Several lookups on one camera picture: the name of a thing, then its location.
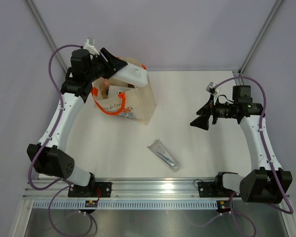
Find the peach bottle pink cap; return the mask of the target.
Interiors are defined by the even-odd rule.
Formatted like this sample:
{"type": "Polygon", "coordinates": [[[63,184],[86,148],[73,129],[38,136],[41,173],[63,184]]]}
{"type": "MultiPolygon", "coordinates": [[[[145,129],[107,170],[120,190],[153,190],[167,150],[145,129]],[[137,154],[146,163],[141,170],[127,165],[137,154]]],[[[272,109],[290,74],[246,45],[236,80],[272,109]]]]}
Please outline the peach bottle pink cap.
{"type": "Polygon", "coordinates": [[[110,87],[110,83],[108,80],[106,80],[104,82],[104,89],[103,89],[103,92],[106,96],[108,96],[108,93],[109,93],[109,87],[110,87]]]}

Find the white bottle black cap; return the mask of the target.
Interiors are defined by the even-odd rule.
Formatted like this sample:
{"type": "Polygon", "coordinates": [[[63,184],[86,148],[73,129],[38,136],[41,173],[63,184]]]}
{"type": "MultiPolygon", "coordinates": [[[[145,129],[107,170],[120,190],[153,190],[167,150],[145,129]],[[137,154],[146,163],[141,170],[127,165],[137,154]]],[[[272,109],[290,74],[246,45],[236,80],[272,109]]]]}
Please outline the white bottle black cap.
{"type": "Polygon", "coordinates": [[[123,92],[127,92],[128,90],[130,90],[129,87],[110,85],[108,89],[108,98],[112,98],[123,92]]]}

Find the silver tube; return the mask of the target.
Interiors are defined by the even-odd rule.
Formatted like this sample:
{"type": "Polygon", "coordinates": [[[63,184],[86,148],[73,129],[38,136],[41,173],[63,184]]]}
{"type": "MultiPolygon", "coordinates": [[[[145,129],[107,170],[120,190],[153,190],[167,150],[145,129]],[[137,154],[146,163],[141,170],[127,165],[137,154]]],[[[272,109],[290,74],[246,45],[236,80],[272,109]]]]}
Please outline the silver tube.
{"type": "Polygon", "coordinates": [[[172,171],[175,172],[180,169],[179,162],[172,157],[158,138],[152,141],[147,148],[161,161],[163,161],[172,171]]]}

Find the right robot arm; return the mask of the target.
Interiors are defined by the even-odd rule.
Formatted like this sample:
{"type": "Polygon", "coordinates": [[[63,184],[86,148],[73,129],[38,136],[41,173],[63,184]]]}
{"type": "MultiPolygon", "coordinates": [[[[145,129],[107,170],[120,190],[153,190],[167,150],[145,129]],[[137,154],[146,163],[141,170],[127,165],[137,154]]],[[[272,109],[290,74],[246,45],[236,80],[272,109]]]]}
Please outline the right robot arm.
{"type": "Polygon", "coordinates": [[[219,102],[216,85],[210,83],[208,102],[197,111],[198,117],[190,126],[209,129],[209,119],[216,124],[218,119],[236,119],[247,142],[252,171],[245,177],[233,172],[219,172],[212,183],[198,183],[200,192],[221,197],[230,191],[238,193],[244,202],[279,204],[293,181],[292,174],[284,171],[270,144],[266,130],[263,106],[253,103],[251,88],[236,85],[232,100],[219,102]]]}

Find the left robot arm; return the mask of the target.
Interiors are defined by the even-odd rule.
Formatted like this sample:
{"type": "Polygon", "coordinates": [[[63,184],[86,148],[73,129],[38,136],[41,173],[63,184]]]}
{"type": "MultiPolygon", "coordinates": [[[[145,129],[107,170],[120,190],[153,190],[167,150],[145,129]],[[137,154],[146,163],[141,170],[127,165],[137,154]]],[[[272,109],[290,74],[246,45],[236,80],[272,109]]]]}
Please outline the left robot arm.
{"type": "Polygon", "coordinates": [[[75,46],[65,80],[56,90],[60,96],[55,114],[37,144],[29,144],[27,154],[31,160],[28,182],[35,190],[46,190],[33,183],[32,172],[57,177],[71,185],[79,186],[86,197],[95,194],[96,184],[92,174],[78,167],[74,158],[66,153],[69,133],[74,121],[92,91],[92,83],[100,78],[110,79],[121,74],[128,63],[110,54],[105,48],[99,52],[75,46]]]}

